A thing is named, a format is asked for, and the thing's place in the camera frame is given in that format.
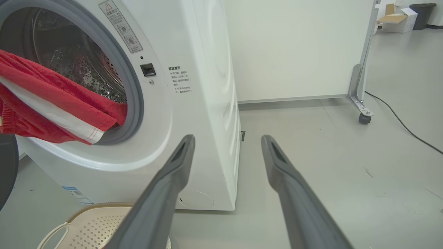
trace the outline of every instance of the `whiteboard stand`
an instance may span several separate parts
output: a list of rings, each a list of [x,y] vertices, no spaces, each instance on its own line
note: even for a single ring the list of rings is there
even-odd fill
[[[369,48],[371,46],[372,33],[374,31],[375,22],[377,20],[378,9],[375,8],[375,4],[379,4],[380,0],[374,0],[373,10],[371,13],[371,18],[369,20],[369,27],[366,34],[365,45],[363,47],[363,53],[361,55],[360,63],[355,65],[352,69],[351,83],[349,84],[349,91],[346,99],[348,99],[355,108],[357,108],[361,113],[358,118],[358,121],[361,124],[368,124],[371,121],[371,117],[374,116],[374,113],[371,112],[364,104],[363,104],[363,95],[365,93],[365,68],[366,61],[368,60]]]

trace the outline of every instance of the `box flap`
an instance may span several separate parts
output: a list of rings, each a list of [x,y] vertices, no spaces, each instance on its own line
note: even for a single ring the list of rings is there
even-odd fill
[[[394,6],[394,4],[387,4],[385,16],[392,15],[392,14],[395,14],[395,6]]]
[[[382,18],[378,19],[377,22],[379,23],[399,23],[406,19],[408,15],[406,14],[393,14],[388,16],[383,16]]]
[[[401,11],[403,11],[408,16],[417,15],[417,12],[413,11],[411,8],[404,8],[401,9]]]

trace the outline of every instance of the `gray floor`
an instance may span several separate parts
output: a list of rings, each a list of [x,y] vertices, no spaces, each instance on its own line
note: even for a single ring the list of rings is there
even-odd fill
[[[442,30],[377,33],[367,87],[441,149],[442,40]],[[365,103],[375,112],[369,125],[358,123],[359,112],[345,99],[241,106],[246,136],[236,210],[177,212],[173,248],[289,248],[279,199],[266,179],[263,134],[274,136],[355,248],[441,248],[443,155],[409,135],[381,102],[366,96]],[[81,207],[35,163],[22,160],[0,212],[0,247],[35,248]]]

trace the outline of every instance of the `red garment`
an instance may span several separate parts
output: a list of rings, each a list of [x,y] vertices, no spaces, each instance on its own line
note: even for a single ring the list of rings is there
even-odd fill
[[[30,101],[47,103],[44,100],[53,107],[48,108],[51,111],[28,106]],[[77,140],[92,144],[114,125],[122,125],[126,113],[125,103],[116,103],[40,64],[0,50],[0,132],[52,143]]]

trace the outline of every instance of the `white box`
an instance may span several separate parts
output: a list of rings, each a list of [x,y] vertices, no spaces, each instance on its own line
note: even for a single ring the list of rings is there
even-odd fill
[[[383,23],[382,32],[406,33],[412,30],[417,19],[417,13],[411,8],[403,8],[403,13],[395,14],[394,4],[386,5],[385,16],[377,20]]]

